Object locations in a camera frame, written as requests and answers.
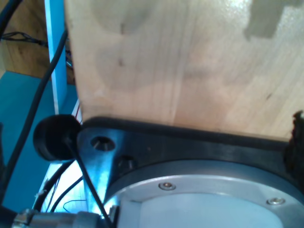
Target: circular metal disc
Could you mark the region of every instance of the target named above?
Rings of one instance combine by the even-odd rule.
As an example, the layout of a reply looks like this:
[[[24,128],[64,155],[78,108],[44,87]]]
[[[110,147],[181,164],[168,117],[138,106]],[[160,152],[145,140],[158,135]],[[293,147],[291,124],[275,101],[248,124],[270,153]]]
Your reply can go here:
[[[160,186],[174,188],[164,190]],[[116,181],[107,196],[145,202],[189,193],[225,195],[251,202],[276,215],[284,228],[304,224],[304,196],[296,187],[269,172],[229,162],[172,161],[148,166]]]

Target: wood grain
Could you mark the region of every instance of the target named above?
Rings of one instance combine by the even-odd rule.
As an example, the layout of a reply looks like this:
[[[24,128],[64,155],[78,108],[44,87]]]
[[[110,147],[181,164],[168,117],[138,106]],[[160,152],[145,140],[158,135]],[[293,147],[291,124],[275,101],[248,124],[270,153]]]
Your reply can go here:
[[[66,0],[83,119],[290,137],[302,0]]]
[[[8,0],[0,0],[0,9]],[[45,7],[43,0],[24,0],[13,14],[5,30],[8,32],[25,32],[33,38],[47,40]],[[37,44],[1,41],[0,49],[6,70],[43,77],[49,66],[48,49]],[[68,82],[74,84],[73,71],[68,71]]]

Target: wooden board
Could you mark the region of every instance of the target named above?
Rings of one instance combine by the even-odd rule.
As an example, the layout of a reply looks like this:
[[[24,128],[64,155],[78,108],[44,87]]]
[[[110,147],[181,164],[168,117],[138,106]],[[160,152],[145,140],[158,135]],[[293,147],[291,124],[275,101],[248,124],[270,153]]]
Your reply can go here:
[[[302,0],[66,0],[83,119],[290,137]]]
[[[9,0],[0,0],[0,9],[3,9]],[[47,41],[46,15],[43,0],[24,0],[5,30],[8,32],[25,32],[31,37]],[[1,41],[0,52],[6,70],[43,77],[49,66],[49,55],[46,47],[37,44]],[[74,74],[68,71],[68,82],[74,84]]]

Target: screw hole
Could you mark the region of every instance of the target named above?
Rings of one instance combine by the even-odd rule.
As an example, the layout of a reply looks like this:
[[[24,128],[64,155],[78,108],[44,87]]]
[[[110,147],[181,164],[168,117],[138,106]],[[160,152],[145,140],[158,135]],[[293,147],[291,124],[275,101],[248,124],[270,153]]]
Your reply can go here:
[[[115,148],[115,143],[108,137],[98,136],[91,140],[91,145],[98,151],[111,151]]]

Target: silver metal plate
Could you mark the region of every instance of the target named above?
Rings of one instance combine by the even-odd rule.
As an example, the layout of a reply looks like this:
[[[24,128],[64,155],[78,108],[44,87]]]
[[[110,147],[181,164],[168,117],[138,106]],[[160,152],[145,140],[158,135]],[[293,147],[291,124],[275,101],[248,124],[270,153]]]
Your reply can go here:
[[[144,177],[152,176],[154,178],[143,180]],[[176,188],[162,190],[159,187],[161,183],[170,183]],[[109,194],[118,189],[120,190],[113,195],[119,200],[136,202],[172,194],[225,195],[252,202],[271,211],[282,221],[284,228],[298,228],[304,224],[304,196],[297,188],[271,173],[240,164],[219,161],[172,161],[156,164],[121,178],[111,186]],[[267,203],[273,198],[284,199],[284,203]]]

